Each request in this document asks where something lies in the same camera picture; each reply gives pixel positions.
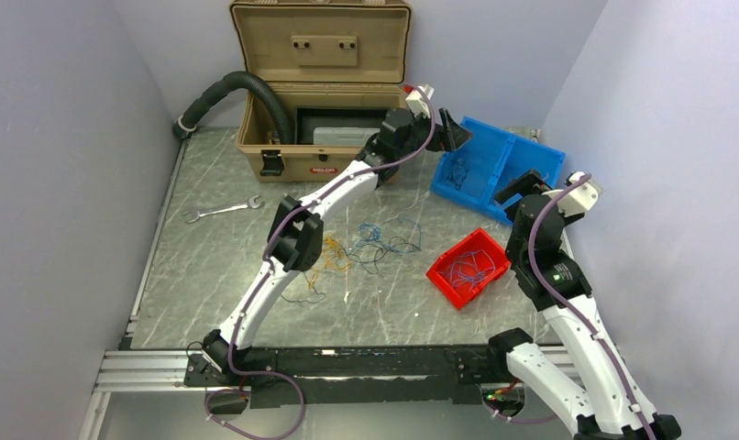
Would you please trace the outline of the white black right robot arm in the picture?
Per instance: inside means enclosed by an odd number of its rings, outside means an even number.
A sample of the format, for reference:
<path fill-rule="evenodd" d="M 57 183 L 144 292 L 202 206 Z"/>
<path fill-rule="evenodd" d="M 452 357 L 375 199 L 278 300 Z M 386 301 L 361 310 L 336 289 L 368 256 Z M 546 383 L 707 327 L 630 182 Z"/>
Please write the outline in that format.
<path fill-rule="evenodd" d="M 598 202 L 590 175 L 576 172 L 563 189 L 531 169 L 494 195 L 512 232 L 505 256 L 518 285 L 559 337 L 579 375 L 549 361 L 520 328 L 489 339 L 486 368 L 497 380 L 520 380 L 566 425 L 575 439 L 679 439 L 675 416 L 645 396 L 605 328 L 586 275 L 563 248 L 565 228 Z"/>

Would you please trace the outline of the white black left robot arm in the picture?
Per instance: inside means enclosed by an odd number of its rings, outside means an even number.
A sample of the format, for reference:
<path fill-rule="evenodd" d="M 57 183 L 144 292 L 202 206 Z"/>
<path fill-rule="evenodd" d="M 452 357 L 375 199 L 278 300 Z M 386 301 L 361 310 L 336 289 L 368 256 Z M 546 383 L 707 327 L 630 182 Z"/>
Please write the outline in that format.
<path fill-rule="evenodd" d="M 445 108 L 439 114 L 437 123 L 425 114 L 392 109 L 380 131 L 333 180 L 300 199 L 281 200 L 256 278 L 227 319 L 202 342 L 208 373 L 217 382 L 230 385 L 242 377 L 243 358 L 272 306 L 320 258 L 325 222 L 332 215 L 374 192 L 424 150 L 451 152 L 471 139 Z"/>

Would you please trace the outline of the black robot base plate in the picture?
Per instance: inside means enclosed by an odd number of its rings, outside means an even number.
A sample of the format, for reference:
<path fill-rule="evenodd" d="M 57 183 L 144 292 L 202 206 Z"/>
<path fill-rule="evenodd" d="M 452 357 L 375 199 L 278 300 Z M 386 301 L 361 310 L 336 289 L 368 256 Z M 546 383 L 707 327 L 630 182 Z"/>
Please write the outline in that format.
<path fill-rule="evenodd" d="M 190 352 L 184 386 L 242 389 L 252 409 L 283 404 L 445 401 L 478 404 L 478 393 L 517 389 L 485 345 L 256 347 L 237 372 Z"/>

